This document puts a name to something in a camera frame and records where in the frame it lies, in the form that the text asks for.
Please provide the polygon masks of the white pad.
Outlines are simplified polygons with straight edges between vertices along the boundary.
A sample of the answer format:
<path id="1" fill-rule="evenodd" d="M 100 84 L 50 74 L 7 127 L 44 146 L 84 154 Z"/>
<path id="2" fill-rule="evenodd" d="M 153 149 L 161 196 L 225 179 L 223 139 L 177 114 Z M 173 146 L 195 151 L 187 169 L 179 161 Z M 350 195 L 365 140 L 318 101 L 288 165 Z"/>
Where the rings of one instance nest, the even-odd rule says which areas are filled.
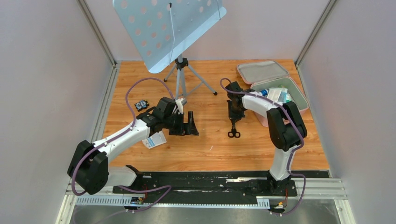
<path id="1" fill-rule="evenodd" d="M 267 98 L 274 102 L 278 102 L 278 98 L 280 94 L 281 94 L 280 88 L 270 88 Z"/>

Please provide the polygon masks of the pink medicine kit case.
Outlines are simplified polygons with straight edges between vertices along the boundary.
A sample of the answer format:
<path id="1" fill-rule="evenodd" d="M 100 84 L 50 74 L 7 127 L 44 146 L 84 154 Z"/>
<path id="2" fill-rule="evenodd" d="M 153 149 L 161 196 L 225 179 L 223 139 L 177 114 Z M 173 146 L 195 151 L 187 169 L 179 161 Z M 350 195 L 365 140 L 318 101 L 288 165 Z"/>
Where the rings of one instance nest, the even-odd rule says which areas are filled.
<path id="1" fill-rule="evenodd" d="M 300 113 L 309 109 L 309 102 L 295 79 L 278 62 L 267 60 L 242 63 L 236 69 L 250 88 L 278 104 L 294 102 Z"/>

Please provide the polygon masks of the white blue bottle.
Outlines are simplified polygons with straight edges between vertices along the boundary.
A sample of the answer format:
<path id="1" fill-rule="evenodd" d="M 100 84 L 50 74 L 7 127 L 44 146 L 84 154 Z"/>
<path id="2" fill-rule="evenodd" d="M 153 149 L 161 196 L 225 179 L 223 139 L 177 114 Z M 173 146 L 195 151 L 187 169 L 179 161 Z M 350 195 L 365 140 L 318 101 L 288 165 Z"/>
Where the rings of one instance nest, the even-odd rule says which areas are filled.
<path id="1" fill-rule="evenodd" d="M 260 91 L 260 93 L 261 93 L 262 96 L 267 97 L 267 95 L 269 93 L 269 90 L 268 89 L 264 89 L 264 90 Z"/>

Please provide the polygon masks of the large blue cotton packet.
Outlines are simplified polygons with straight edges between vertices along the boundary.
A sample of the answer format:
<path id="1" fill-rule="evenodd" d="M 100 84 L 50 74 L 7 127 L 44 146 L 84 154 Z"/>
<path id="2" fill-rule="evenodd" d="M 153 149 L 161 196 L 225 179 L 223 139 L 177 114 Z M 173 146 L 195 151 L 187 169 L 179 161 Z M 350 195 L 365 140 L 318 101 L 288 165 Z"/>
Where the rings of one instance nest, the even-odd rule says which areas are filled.
<path id="1" fill-rule="evenodd" d="M 287 103 L 293 101 L 291 94 L 287 88 L 280 88 L 281 94 L 278 98 L 278 102 Z"/>

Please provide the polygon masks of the black handled scissors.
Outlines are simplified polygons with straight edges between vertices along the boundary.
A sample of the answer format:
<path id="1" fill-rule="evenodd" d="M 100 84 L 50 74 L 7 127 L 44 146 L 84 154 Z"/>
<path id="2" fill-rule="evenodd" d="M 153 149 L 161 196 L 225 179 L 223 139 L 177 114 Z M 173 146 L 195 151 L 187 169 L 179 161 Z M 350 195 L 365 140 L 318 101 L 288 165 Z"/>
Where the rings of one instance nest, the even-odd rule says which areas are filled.
<path id="1" fill-rule="evenodd" d="M 240 119 L 230 119 L 232 126 L 231 126 L 231 131 L 229 131 L 227 134 L 229 138 L 239 138 L 240 137 L 240 132 L 238 132 L 236 129 L 236 123 L 239 120 Z"/>

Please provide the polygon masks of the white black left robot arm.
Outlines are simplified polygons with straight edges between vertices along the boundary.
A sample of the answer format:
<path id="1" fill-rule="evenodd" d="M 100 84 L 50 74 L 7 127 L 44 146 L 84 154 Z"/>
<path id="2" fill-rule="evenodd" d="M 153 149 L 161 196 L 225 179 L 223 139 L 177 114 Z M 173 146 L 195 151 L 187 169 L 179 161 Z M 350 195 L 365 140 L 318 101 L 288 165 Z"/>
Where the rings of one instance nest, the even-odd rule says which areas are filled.
<path id="1" fill-rule="evenodd" d="M 194 113 L 184 113 L 184 99 L 163 97 L 157 106 L 140 113 L 130 124 L 96 142 L 80 142 L 69 164 L 67 174 L 83 193 L 94 195 L 107 186 L 123 186 L 137 193 L 143 187 L 138 171 L 130 165 L 110 166 L 118 155 L 134 144 L 148 139 L 163 129 L 169 135 L 198 136 Z"/>

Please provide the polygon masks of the white blue gauze packet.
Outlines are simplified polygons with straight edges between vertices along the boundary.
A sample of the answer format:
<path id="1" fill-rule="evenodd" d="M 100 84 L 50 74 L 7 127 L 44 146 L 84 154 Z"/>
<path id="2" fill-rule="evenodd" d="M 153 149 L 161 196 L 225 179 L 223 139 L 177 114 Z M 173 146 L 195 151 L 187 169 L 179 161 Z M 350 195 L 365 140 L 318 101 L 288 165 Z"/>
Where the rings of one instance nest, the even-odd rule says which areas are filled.
<path id="1" fill-rule="evenodd" d="M 142 140 L 142 143 L 146 148 L 152 149 L 152 148 L 155 148 L 157 146 L 167 143 L 167 140 L 165 138 L 163 131 L 160 131 L 160 132 L 157 132 L 157 133 L 153 134 L 152 136 Z"/>

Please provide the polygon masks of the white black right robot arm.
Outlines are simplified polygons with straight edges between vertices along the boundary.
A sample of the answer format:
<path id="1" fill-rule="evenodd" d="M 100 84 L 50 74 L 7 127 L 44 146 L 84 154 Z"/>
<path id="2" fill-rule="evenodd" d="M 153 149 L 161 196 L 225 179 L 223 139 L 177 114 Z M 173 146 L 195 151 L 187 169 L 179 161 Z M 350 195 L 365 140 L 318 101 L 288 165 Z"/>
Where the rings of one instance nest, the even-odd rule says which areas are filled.
<path id="1" fill-rule="evenodd" d="M 238 82 L 222 86 L 228 97 L 228 117 L 231 121 L 230 138 L 240 137 L 236 122 L 245 117 L 245 111 L 253 111 L 266 118 L 270 139 L 275 146 L 271 179 L 267 181 L 267 190 L 278 195 L 285 189 L 284 180 L 291 175 L 290 166 L 295 151 L 304 145 L 307 129 L 297 105 L 290 101 L 278 103 L 252 89 L 243 90 Z"/>

